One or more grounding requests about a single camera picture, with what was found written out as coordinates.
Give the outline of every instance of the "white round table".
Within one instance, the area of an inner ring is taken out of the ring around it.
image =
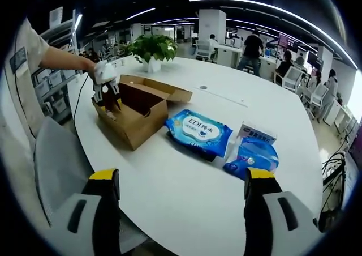
[[[314,217],[319,216],[322,174],[318,145],[295,94],[246,72],[193,59],[163,63],[155,74],[142,72],[142,65],[132,57],[116,62],[119,74],[147,76],[192,91],[190,103],[169,107],[170,116],[187,108],[226,124],[235,133],[247,120],[277,134],[277,181]],[[73,114],[84,79],[68,85]],[[166,137],[165,127],[136,151],[127,150],[98,118],[92,96],[88,79],[76,112],[77,133],[95,171],[119,169],[122,211],[150,238],[177,255],[242,255],[246,240],[244,181],[220,170],[220,159],[208,163],[176,148]]]

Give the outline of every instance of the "white pot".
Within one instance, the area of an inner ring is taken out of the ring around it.
[[[143,62],[143,69],[145,72],[155,73],[161,70],[161,61],[158,59],[154,59],[153,56],[149,60],[149,63],[146,63],[144,59],[142,59],[142,62]]]

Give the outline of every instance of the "man in black shirt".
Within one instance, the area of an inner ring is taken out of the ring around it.
[[[262,41],[259,38],[259,31],[253,31],[253,34],[249,35],[246,39],[245,51],[242,60],[239,63],[238,69],[243,70],[247,64],[251,62],[251,65],[254,69],[254,75],[260,76],[259,74],[259,48],[263,50]]]

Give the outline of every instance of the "potted plant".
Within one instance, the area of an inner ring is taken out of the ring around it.
[[[145,71],[153,73],[161,69],[164,59],[169,61],[175,58],[177,44],[168,36],[142,35],[130,45],[130,51],[137,61],[143,63]]]

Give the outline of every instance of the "blue package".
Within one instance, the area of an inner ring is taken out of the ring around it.
[[[245,180],[246,168],[254,167],[275,171],[279,159],[274,147],[256,138],[245,137],[238,149],[236,160],[223,166],[225,172]]]
[[[228,126],[191,110],[181,111],[165,125],[176,142],[220,157],[224,157],[232,133]]]

